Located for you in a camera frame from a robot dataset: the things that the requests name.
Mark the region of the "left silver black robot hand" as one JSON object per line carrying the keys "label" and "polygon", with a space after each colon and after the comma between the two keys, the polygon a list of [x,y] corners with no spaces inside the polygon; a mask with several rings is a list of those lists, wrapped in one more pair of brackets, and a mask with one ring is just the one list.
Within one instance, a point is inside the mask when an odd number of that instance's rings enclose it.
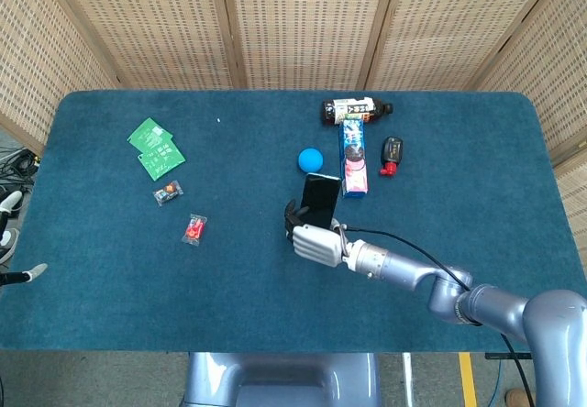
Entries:
{"label": "left silver black robot hand", "polygon": [[[19,232],[15,228],[7,229],[7,223],[13,210],[17,204],[22,200],[23,193],[21,191],[14,191],[1,195],[1,264],[4,265],[11,259],[16,249],[16,243],[19,238]],[[41,263],[33,269],[17,272],[2,272],[1,286],[28,283],[40,276],[48,265]]]}

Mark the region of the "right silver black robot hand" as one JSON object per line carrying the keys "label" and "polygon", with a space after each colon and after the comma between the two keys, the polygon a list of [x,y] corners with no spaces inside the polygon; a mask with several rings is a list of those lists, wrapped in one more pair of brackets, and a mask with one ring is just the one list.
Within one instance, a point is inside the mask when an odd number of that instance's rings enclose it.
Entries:
{"label": "right silver black robot hand", "polygon": [[298,256],[335,268],[349,255],[344,226],[335,218],[327,228],[305,223],[302,217],[308,210],[308,207],[297,208],[295,199],[285,206],[285,235]]}

